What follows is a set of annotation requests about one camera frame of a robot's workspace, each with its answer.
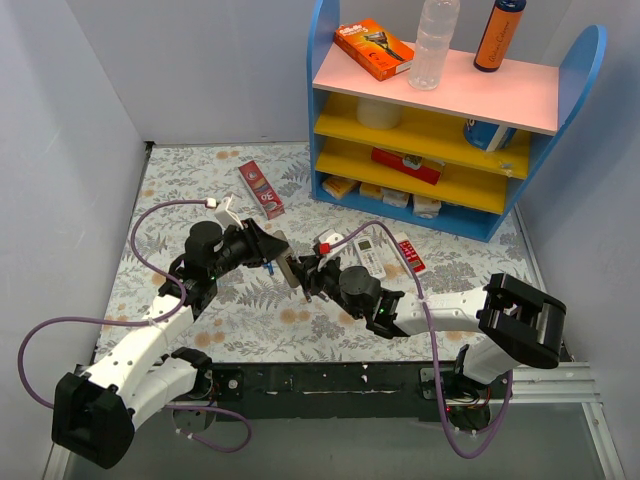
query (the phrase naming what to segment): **white cup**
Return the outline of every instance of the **white cup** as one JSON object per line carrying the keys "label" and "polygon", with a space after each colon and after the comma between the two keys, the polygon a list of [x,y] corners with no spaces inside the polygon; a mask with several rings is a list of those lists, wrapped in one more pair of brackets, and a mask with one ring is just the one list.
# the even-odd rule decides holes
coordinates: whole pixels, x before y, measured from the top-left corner
{"label": "white cup", "polygon": [[402,105],[358,97],[357,118],[365,127],[389,130],[400,124]]}

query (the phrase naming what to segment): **blue shelf side panel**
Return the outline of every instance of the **blue shelf side panel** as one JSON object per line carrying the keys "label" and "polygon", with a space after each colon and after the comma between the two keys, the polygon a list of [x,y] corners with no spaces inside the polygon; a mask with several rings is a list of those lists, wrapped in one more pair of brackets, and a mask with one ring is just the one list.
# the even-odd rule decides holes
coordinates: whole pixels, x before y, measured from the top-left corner
{"label": "blue shelf side panel", "polygon": [[340,0],[317,0],[311,16],[307,43],[307,98],[309,108],[309,147],[311,151],[311,193],[317,198],[316,161],[324,147],[325,137],[313,133],[329,92],[313,88],[313,79],[333,43],[333,33],[340,26]]}
{"label": "blue shelf side panel", "polygon": [[525,191],[535,174],[582,109],[595,84],[607,46],[607,29],[602,25],[587,27],[576,39],[560,65],[558,86],[558,133],[554,136],[533,134],[526,180],[509,179],[505,213],[496,221],[485,241],[491,240],[502,221]]}

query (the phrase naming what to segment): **blue shelf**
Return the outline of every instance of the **blue shelf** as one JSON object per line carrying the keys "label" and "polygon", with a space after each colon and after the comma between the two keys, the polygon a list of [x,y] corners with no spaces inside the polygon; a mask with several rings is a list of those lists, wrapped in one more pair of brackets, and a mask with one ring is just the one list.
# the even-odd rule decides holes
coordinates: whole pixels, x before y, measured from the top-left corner
{"label": "blue shelf", "polygon": [[346,195],[342,200],[336,200],[319,185],[316,189],[315,198],[323,202],[333,203],[334,205],[353,208],[374,215],[382,215],[383,217],[420,225],[421,227],[432,228],[434,230],[485,242],[492,227],[500,218],[500,215],[493,213],[453,205],[443,205],[440,209],[440,214],[436,218],[428,220],[413,215],[413,207],[411,204],[406,208],[393,207],[382,203],[381,200],[363,197],[355,191]]}
{"label": "blue shelf", "polygon": [[[336,205],[484,242],[491,240],[584,105],[600,71],[607,44],[605,27],[592,25],[582,32],[567,53],[559,67],[558,132],[554,136],[532,135],[529,175],[524,180],[509,178],[505,211],[502,215],[443,205],[437,218],[426,220],[414,217],[410,207],[406,209],[392,207],[381,201],[361,197],[357,193],[351,193],[342,200],[336,200],[320,188],[326,174],[316,171],[315,167],[326,137],[316,134],[314,126],[327,102],[328,92],[314,88],[313,79],[333,44],[333,34],[339,25],[340,0],[316,0],[307,44],[307,93],[313,197]],[[491,75],[499,76],[500,72]]]}

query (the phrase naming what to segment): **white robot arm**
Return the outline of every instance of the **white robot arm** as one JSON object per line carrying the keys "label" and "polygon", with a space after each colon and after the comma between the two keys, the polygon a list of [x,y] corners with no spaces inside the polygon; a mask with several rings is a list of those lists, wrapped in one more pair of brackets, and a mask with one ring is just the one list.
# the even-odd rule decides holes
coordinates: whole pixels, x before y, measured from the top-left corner
{"label": "white robot arm", "polygon": [[[81,375],[68,373],[56,387],[54,442],[103,468],[124,456],[135,430],[159,409],[184,394],[206,394],[211,359],[187,348],[170,357],[166,352],[215,297],[216,280],[240,265],[259,267],[276,260],[292,288],[301,286],[309,299],[328,296],[354,318],[364,318],[366,328],[382,337],[428,331],[415,295],[382,288],[364,267],[340,270],[340,249],[328,252],[322,246],[336,243],[341,235],[321,235],[314,255],[298,258],[282,232],[271,236],[251,219],[240,221],[229,210],[230,200],[219,205],[211,200],[207,206],[216,209],[225,230],[213,222],[195,224],[184,255],[169,270],[187,290],[185,304],[167,320],[150,320],[149,326],[131,331],[99,362]],[[172,310],[179,298],[179,288],[167,281],[144,319]],[[484,288],[432,295],[427,303],[436,331],[487,334],[461,350],[455,378],[481,389],[520,363],[538,368],[558,364],[564,305],[509,275],[493,275]],[[163,356],[164,363],[153,369]]]}

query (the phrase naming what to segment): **wooden shelf unit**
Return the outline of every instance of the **wooden shelf unit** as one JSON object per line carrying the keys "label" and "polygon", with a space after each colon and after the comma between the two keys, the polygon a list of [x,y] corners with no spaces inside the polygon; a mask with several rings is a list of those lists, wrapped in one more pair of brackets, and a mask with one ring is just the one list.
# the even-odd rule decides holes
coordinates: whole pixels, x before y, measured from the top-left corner
{"label": "wooden shelf unit", "polygon": [[507,177],[527,178],[529,132],[518,130],[509,148],[486,153],[464,138],[465,120],[461,117],[406,107],[396,128],[375,130],[358,122],[357,105],[358,97],[332,93],[318,117],[314,132]]}
{"label": "wooden shelf unit", "polygon": [[353,178],[456,205],[502,214],[507,177],[470,168],[447,165],[437,185],[405,175],[371,160],[371,147],[329,138],[316,162],[316,170]]}
{"label": "wooden shelf unit", "polygon": [[[585,29],[558,68],[505,60],[494,73],[473,67],[473,54],[450,51],[438,88],[424,92],[407,72],[379,82],[333,43],[339,0],[317,0],[307,49],[312,195],[343,205],[488,242],[582,108],[604,56],[606,30]],[[356,119],[357,97],[404,105],[400,125],[372,130]],[[520,129],[512,144],[486,153],[462,134],[467,118]],[[370,159],[377,146],[443,160],[432,186]],[[328,175],[447,202],[425,220],[352,192],[336,200],[322,190]]]}

